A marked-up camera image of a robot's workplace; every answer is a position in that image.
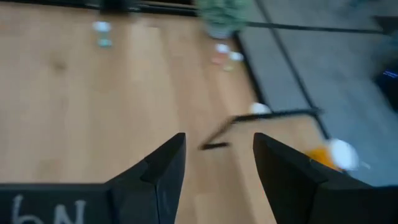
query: wooden floor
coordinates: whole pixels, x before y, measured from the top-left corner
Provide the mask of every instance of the wooden floor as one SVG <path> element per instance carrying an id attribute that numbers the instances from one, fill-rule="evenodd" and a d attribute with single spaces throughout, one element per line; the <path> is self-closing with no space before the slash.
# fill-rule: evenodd
<path id="1" fill-rule="evenodd" d="M 96 45 L 97 20 L 113 25 L 109 49 Z M 197 18 L 0 3 L 0 181 L 104 182 L 186 132 L 177 223 L 275 223 L 252 134 L 299 150 L 321 138 L 292 117 L 234 127 L 223 137 L 232 147 L 199 151 L 255 100 L 243 65 L 210 63 L 215 43 Z"/>

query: green plant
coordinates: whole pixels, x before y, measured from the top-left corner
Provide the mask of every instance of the green plant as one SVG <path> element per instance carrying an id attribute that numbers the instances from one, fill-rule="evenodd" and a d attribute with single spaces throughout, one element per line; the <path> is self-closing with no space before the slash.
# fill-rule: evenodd
<path id="1" fill-rule="evenodd" d="M 197 0 L 199 15 L 211 26 L 240 29 L 248 0 Z"/>

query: gray floor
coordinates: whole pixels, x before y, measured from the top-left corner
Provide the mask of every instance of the gray floor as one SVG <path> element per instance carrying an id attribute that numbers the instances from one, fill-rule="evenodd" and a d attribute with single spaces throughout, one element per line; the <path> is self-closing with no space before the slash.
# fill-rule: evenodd
<path id="1" fill-rule="evenodd" d="M 349 16 L 345 11 L 342 13 L 343 1 L 259 1 L 265 5 L 273 23 L 297 26 L 377 30 L 370 15 L 398 16 L 398 1 L 392 3 L 391 0 L 364 3 Z M 257 7 L 252 5 L 251 10 L 256 11 L 250 13 L 250 20 L 264 21 Z M 361 160 L 370 165 L 370 169 L 361 166 L 350 174 L 371 185 L 398 184 L 398 115 L 371 81 L 380 69 L 377 49 L 388 37 L 276 31 L 311 99 L 325 110 L 320 119 L 328 133 L 352 144 Z M 308 108 L 270 30 L 247 27 L 240 38 L 269 106 L 274 111 Z"/>

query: black frame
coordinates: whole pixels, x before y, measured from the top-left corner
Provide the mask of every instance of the black frame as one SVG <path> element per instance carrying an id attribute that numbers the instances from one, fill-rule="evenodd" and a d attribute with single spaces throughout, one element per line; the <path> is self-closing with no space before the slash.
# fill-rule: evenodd
<path id="1" fill-rule="evenodd" d="M 44 4 L 44 5 L 51 5 L 51 6 L 63 6 L 63 7 L 77 7 L 77 8 L 84 8 L 84 9 L 98 9 L 98 10 L 101 10 L 101 12 L 106 10 L 102 6 L 93 6 L 90 4 L 85 4 L 85 3 L 83 3 L 83 0 L 81 3 L 68 2 L 68 0 L 62 0 L 62 1 L 55 1 L 55 0 L 53 0 L 53 1 L 52 0 L 36 0 L 36 1 L 35 0 L 0 0 L 0 1 L 30 3 L 30 4 Z M 128 0 L 103 0 L 103 1 L 128 1 Z M 216 139 L 218 136 L 225 133 L 231 127 L 231 125 L 234 123 L 254 121 L 257 119 L 270 119 L 270 118 L 281 117 L 281 116 L 291 116 L 291 115 L 295 115 L 295 114 L 307 114 L 307 115 L 312 116 L 315 119 L 315 121 L 318 123 L 318 126 L 320 128 L 321 133 L 323 134 L 323 137 L 325 139 L 330 138 L 329 134 L 327 133 L 324 125 L 322 124 L 322 122 L 318 116 L 319 112 L 321 112 L 321 109 L 319 109 L 313 103 L 310 95 L 307 93 L 306 87 L 305 87 L 297 69 L 295 68 L 295 65 L 293 64 L 292 59 L 290 58 L 290 55 L 284 46 L 284 43 L 282 42 L 281 38 L 279 37 L 279 33 L 278 33 L 277 29 L 311 30 L 311 31 L 326 31 L 326 32 L 348 32 L 348 33 L 362 33 L 362 34 L 385 34 L 382 30 L 337 29 L 337 28 L 330 28 L 330 27 L 304 27 L 304 26 L 290 26 L 290 25 L 285 25 L 285 24 L 275 24 L 275 23 L 273 23 L 263 2 L 260 0 L 255 0 L 255 2 L 257 4 L 262 16 L 264 17 L 265 21 L 267 21 L 267 22 L 264 22 L 264 23 L 248 22 L 247 25 L 249 27 L 265 27 L 265 28 L 269 28 L 271 30 L 271 34 L 272 34 L 279 50 L 282 52 L 282 55 L 283 55 L 285 61 L 287 62 L 290 71 L 292 72 L 292 74 L 294 76 L 294 80 L 297 82 L 310 109 L 274 112 L 271 108 L 271 111 L 272 111 L 271 114 L 250 114 L 250 115 L 233 116 L 231 118 L 227 118 L 226 121 L 213 134 L 211 134 L 209 138 L 207 138 L 203 142 L 203 144 L 200 146 L 201 149 L 203 149 L 203 150 L 204 149 L 213 149 L 216 147 L 229 146 L 228 142 L 219 142 L 219 143 L 214 143 L 214 144 L 212 144 L 211 142 L 214 139 Z M 166 5 L 163 6 L 161 4 L 148 4 L 148 3 L 143 4 L 140 2 L 137 2 L 135 7 L 130 7 L 128 9 L 120 9 L 119 12 L 122 12 L 122 13 L 143 12 L 143 13 L 169 14 L 169 15 L 190 16 L 190 17 L 198 16 L 197 10 L 192 8 L 191 6 L 187 6 L 187 7 L 166 6 Z M 234 40 L 234 43 L 237 45 L 238 50 L 244 55 L 243 62 L 247 68 L 247 73 L 248 73 L 248 76 L 249 76 L 249 79 L 250 79 L 250 82 L 252 85 L 252 89 L 254 90 L 254 92 L 256 94 L 257 101 L 259 103 L 267 105 L 267 100 L 263 97 L 264 94 L 262 94 L 261 89 L 259 88 L 259 85 L 257 84 L 256 78 L 253 75 L 253 71 L 249 64 L 250 58 L 248 58 L 248 54 L 245 53 L 245 50 L 242 46 L 242 42 L 239 38 L 238 33 L 235 33 L 233 35 L 233 40 Z"/>

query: small white cap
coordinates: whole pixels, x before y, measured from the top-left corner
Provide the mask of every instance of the small white cap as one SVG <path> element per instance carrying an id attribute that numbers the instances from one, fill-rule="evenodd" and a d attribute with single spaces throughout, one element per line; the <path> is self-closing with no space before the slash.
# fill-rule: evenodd
<path id="1" fill-rule="evenodd" d="M 344 170 L 354 170 L 359 166 L 358 155 L 353 146 L 339 139 L 329 142 L 329 152 L 333 163 Z"/>
<path id="2" fill-rule="evenodd" d="M 271 109 L 267 105 L 263 105 L 261 103 L 253 103 L 250 106 L 250 113 L 252 114 L 269 114 L 271 113 Z"/>
<path id="3" fill-rule="evenodd" d="M 229 52 L 229 47 L 226 44 L 216 44 L 216 50 L 218 53 L 227 54 Z"/>
<path id="4" fill-rule="evenodd" d="M 109 32 L 111 30 L 111 24 L 108 22 L 98 21 L 93 23 L 93 28 L 98 32 Z"/>
<path id="5" fill-rule="evenodd" d="M 241 61 L 243 60 L 243 55 L 241 53 L 231 52 L 229 58 L 234 61 Z"/>

